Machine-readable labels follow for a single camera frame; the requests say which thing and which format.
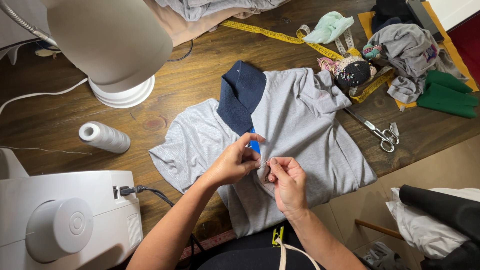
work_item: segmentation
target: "flexible lamp arm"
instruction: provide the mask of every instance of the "flexible lamp arm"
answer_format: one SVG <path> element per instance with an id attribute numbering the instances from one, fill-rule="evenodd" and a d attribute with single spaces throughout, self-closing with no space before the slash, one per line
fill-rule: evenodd
<path id="1" fill-rule="evenodd" d="M 28 32 L 32 33 L 33 35 L 39 37 L 40 39 L 48 42 L 49 44 L 59 47 L 55 40 L 48 34 L 47 32 L 43 31 L 42 29 L 32 25 L 31 23 L 27 22 L 24 18 L 18 15 L 8 4 L 5 0 L 0 0 L 0 9 L 5 12 L 12 20 L 14 20 L 18 25 L 25 28 Z"/>

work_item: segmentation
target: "lamp shade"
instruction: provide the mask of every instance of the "lamp shade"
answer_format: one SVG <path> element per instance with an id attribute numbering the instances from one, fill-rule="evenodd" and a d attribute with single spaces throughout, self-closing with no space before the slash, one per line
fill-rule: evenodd
<path id="1" fill-rule="evenodd" d="M 142 0 L 41 2 L 61 51 L 106 94 L 147 81 L 172 52 L 170 36 Z"/>

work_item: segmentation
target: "fabric scissors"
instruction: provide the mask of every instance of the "fabric scissors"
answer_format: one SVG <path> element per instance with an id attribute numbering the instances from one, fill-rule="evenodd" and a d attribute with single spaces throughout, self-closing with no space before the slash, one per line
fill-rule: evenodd
<path id="1" fill-rule="evenodd" d="M 399 140 L 398 137 L 389 129 L 385 129 L 384 131 L 380 131 L 378 128 L 375 128 L 375 126 L 370 123 L 367 119 L 363 118 L 361 115 L 358 113 L 354 112 L 350 108 L 345 108 L 349 113 L 351 113 L 355 118 L 360 120 L 365 126 L 368 127 L 370 132 L 372 132 L 375 136 L 377 136 L 381 141 L 380 141 L 380 148 L 383 149 L 386 152 L 393 152 L 394 150 L 394 145 L 397 145 Z"/>

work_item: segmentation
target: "red fabric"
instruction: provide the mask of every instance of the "red fabric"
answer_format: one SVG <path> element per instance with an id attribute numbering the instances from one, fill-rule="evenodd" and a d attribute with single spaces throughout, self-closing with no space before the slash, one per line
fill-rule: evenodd
<path id="1" fill-rule="evenodd" d="M 459 27 L 448 33 L 453 44 L 462 57 L 463 63 L 468 67 L 470 74 L 480 82 L 480 14 L 475 15 Z"/>

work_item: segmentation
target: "printed patch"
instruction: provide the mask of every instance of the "printed patch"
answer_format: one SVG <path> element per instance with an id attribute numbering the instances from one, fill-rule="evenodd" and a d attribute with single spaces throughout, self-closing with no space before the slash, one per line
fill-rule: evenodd
<path id="1" fill-rule="evenodd" d="M 428 47 L 428 49 L 423 52 L 423 56 L 425 56 L 425 58 L 427 59 L 427 63 L 431 59 L 437 57 L 437 48 L 435 48 L 435 45 L 432 44 L 430 47 Z"/>

